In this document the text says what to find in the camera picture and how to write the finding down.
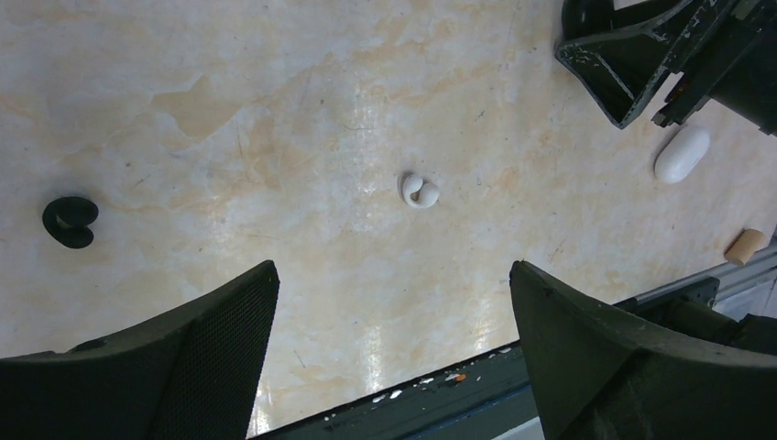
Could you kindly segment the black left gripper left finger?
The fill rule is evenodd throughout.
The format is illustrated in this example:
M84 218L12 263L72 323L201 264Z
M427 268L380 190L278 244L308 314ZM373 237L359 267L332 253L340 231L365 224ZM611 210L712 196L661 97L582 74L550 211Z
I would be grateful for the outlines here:
M145 322L1 361L4 439L243 439L279 298L264 261Z

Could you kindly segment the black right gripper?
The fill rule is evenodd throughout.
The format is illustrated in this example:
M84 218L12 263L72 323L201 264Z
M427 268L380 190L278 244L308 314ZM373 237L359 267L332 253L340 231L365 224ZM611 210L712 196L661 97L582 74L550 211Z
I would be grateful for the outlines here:
M655 125L683 125L716 101L776 133L774 1L566 1L561 19L554 56L615 127L631 124L678 74Z

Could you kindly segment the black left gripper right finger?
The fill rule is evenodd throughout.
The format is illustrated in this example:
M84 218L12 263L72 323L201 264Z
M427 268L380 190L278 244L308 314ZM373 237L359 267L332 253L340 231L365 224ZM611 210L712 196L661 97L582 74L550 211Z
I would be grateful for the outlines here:
M548 439L773 439L776 321L683 292L618 307L527 261L512 307Z

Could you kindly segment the black earbud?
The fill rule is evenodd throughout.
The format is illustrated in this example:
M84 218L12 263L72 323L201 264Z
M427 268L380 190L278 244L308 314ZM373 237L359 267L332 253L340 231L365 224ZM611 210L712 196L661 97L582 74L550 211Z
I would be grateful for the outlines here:
M42 214L46 231L66 248L81 249L94 240L89 226L98 218L98 206L80 196L61 197L50 202Z

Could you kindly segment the white oval charging case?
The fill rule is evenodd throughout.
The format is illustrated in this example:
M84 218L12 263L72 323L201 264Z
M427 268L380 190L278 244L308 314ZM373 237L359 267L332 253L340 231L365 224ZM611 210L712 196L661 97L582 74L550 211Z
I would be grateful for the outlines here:
M685 126L669 141L654 163L654 175L663 183L684 180L707 153L709 131L702 126Z

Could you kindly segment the small wooden cylinder block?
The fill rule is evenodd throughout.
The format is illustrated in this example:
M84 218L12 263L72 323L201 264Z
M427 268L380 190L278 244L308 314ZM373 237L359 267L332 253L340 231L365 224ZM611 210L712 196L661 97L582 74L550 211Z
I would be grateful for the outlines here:
M737 265L746 265L755 255L763 249L769 238L758 229L744 229L741 234L732 242L724 253L727 262Z

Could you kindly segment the white earbud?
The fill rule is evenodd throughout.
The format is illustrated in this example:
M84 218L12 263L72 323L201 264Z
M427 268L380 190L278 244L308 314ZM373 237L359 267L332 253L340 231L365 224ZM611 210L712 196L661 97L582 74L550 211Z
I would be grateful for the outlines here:
M427 209L434 206L441 194L435 184L413 173L404 177L400 190L403 201L414 209Z

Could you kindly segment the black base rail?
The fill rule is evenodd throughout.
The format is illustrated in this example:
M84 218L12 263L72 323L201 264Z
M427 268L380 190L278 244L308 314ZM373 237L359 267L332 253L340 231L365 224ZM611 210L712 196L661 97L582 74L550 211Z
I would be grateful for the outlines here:
M701 299L717 311L776 307L776 246L743 267L725 263L666 284L618 307L647 305L703 282ZM264 439L492 439L542 433L520 343L500 346L447 368L262 434Z

